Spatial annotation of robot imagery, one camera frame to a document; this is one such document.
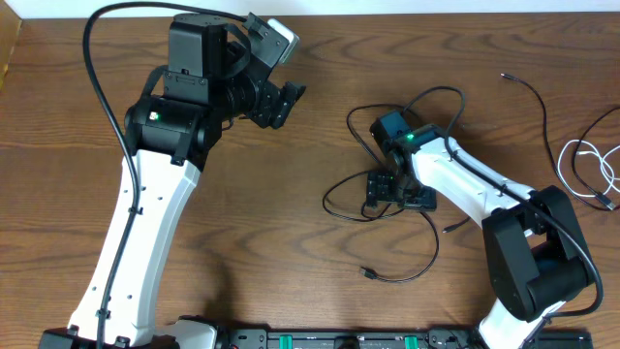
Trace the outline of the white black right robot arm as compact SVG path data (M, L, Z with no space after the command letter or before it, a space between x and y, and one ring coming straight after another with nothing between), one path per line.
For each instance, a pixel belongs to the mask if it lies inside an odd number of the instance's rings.
M590 348L589 333L547 332L562 306L602 281L568 196L535 190L493 171L440 127L414 129L399 111L371 125L390 172L373 198L408 206L441 194L482 230L496 296L470 336L482 348Z

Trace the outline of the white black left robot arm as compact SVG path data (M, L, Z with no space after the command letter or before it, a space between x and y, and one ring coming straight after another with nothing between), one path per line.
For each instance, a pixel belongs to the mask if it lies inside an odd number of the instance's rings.
M192 9L170 25L169 57L148 76L123 123L121 184L89 287L44 348L229 348L197 316L158 328L155 310L174 232L210 149L236 118L277 129L304 93L273 84L298 36L276 19Z

